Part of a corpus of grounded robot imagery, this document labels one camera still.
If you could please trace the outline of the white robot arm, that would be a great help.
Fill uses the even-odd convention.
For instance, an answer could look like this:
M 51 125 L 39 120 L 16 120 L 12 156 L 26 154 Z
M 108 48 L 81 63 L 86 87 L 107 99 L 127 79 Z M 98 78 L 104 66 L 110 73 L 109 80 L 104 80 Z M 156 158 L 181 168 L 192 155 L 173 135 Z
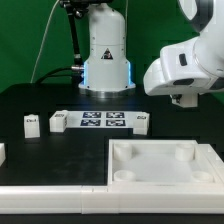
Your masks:
M 100 98 L 132 91 L 135 84 L 126 59 L 125 20 L 108 6 L 113 0 L 59 1 L 70 21 L 89 16 L 87 60 L 79 53 L 76 30 L 71 30 L 74 69 L 84 73 L 80 91 Z M 199 35 L 162 48 L 143 84 L 149 96 L 168 95 L 175 105 L 195 107 L 200 94 L 224 92 L 224 0 L 178 0 L 178 4 Z

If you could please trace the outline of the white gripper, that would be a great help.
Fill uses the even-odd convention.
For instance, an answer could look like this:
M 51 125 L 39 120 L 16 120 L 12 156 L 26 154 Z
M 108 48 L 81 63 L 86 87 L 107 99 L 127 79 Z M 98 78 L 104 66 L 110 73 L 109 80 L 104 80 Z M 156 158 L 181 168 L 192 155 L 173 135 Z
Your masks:
M 224 77 L 204 70 L 195 55 L 198 38 L 166 46 L 148 68 L 143 83 L 149 96 L 168 95 L 182 108 L 198 106 L 198 95 L 224 92 Z

